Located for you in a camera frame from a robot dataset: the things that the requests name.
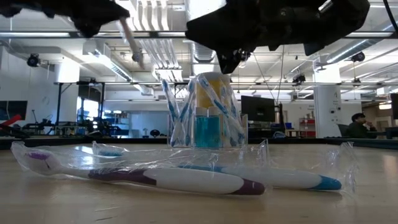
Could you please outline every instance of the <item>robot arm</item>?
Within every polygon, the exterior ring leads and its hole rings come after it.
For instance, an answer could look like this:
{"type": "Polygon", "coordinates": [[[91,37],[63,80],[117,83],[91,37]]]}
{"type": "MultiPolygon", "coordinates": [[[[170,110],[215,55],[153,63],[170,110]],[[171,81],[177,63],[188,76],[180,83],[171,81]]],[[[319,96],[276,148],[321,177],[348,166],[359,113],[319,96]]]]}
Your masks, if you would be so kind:
{"type": "Polygon", "coordinates": [[[217,52],[221,71],[232,73],[258,46],[304,44],[306,55],[359,29],[368,0],[227,0],[187,23],[186,36],[217,52]]]}
{"type": "Polygon", "coordinates": [[[47,17],[70,17],[86,38],[96,35],[102,25],[130,17],[129,11],[110,0],[1,0],[0,14],[13,17],[23,9],[43,12],[47,17]]]}

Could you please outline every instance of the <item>television screen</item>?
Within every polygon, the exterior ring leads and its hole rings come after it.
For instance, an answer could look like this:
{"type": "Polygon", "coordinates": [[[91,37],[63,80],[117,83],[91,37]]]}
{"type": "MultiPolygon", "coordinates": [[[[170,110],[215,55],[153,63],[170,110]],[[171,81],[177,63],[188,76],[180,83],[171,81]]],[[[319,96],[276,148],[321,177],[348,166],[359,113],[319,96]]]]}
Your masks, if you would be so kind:
{"type": "Polygon", "coordinates": [[[249,121],[275,122],[275,100],[253,96],[242,96],[242,114],[249,121]]]}
{"type": "Polygon", "coordinates": [[[398,93],[391,94],[392,118],[398,119],[398,93]]]}
{"type": "Polygon", "coordinates": [[[27,101],[0,101],[0,121],[7,121],[15,115],[26,119],[27,101]]]}

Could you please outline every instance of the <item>table surface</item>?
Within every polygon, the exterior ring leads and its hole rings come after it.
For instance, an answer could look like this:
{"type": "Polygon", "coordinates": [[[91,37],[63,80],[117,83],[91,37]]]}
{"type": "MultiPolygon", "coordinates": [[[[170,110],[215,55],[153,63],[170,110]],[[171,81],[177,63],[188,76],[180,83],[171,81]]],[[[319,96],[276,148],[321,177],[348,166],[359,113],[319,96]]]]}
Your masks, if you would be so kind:
{"type": "MultiPolygon", "coordinates": [[[[325,147],[337,146],[270,145],[270,151],[308,160],[325,147]]],[[[398,151],[355,150],[361,169],[354,195],[273,189],[249,198],[41,177],[0,151],[0,223],[398,223],[398,151]]]]}

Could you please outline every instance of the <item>blue liquid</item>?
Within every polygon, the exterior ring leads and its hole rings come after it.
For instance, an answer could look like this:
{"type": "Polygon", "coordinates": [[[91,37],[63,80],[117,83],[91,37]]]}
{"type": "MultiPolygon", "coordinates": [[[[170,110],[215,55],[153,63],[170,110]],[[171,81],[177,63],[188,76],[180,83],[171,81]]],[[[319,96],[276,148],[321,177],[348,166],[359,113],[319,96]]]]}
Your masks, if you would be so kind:
{"type": "Polygon", "coordinates": [[[210,116],[209,118],[207,118],[206,139],[207,147],[221,147],[221,130],[219,116],[210,116]]]}
{"type": "Polygon", "coordinates": [[[206,127],[207,127],[206,116],[195,117],[195,131],[194,131],[194,143],[195,147],[207,147],[206,140],[206,127]]]}

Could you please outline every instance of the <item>person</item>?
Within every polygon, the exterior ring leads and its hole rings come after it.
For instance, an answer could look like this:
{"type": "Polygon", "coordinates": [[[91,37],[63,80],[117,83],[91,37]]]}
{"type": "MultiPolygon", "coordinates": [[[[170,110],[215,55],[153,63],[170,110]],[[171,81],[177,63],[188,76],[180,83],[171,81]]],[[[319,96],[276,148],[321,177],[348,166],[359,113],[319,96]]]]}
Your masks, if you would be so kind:
{"type": "Polygon", "coordinates": [[[372,122],[366,121],[365,114],[357,113],[351,117],[353,121],[346,130],[345,136],[350,138],[376,138],[377,136],[371,131],[377,131],[376,128],[373,126],[372,122]]]}

